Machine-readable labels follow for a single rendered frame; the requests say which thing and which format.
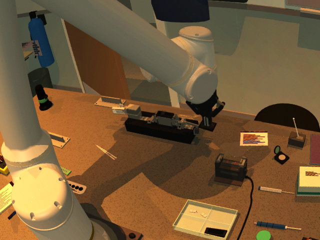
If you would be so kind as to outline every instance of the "trash can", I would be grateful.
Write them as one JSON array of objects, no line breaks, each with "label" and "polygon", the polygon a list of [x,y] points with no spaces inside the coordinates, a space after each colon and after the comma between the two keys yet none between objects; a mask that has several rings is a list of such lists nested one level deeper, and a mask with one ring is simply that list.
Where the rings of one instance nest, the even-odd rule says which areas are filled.
[{"label": "trash can", "polygon": [[44,88],[53,89],[52,86],[49,69],[46,67],[40,67],[36,70],[33,70],[28,73],[29,84],[31,88],[32,97],[37,95],[35,87],[39,84],[42,85]]}]

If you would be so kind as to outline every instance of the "purple notebook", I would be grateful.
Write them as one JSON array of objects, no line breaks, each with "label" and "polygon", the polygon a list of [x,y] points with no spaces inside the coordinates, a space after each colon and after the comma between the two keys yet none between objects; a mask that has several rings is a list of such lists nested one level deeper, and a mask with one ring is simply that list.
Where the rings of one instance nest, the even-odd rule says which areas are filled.
[{"label": "purple notebook", "polygon": [[310,164],[320,165],[320,135],[311,134]]}]

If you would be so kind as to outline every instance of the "wooden door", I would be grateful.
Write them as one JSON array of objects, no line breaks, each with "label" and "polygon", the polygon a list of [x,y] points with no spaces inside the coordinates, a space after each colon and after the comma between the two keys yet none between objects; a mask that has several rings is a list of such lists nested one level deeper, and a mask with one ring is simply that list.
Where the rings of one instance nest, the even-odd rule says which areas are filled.
[{"label": "wooden door", "polygon": [[64,22],[81,80],[102,96],[131,100],[120,54]]}]

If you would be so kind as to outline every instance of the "blue fire extinguisher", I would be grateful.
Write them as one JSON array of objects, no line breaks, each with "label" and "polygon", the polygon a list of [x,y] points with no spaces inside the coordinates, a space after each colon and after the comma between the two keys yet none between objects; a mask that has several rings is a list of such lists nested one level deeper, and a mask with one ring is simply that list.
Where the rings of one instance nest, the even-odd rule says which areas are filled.
[{"label": "blue fire extinguisher", "polygon": [[38,59],[42,68],[46,68],[55,62],[54,55],[51,51],[49,40],[47,37],[45,25],[40,18],[37,18],[36,12],[29,12],[31,21],[29,22],[29,32],[32,40],[38,40],[42,56],[38,55]]}]

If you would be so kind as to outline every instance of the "green cap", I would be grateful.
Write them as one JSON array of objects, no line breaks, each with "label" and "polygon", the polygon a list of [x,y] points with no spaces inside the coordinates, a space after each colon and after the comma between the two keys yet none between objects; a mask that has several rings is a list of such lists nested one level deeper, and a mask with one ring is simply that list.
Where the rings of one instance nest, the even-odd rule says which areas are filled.
[{"label": "green cap", "polygon": [[256,240],[270,240],[271,234],[268,231],[260,231],[256,235]]}]

